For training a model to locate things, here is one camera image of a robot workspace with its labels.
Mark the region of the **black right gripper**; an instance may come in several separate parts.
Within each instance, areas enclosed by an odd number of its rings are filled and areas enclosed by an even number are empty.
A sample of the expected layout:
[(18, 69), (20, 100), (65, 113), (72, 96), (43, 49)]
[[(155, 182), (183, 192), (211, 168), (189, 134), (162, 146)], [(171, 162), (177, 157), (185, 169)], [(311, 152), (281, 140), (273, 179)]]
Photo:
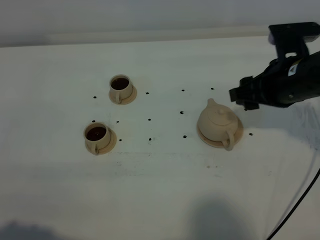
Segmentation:
[(286, 108), (320, 96), (319, 52), (300, 59), (290, 57), (281, 68), (276, 66), (271, 64), (255, 78), (242, 78), (239, 87), (229, 90), (230, 101), (245, 110), (256, 110), (259, 104)]

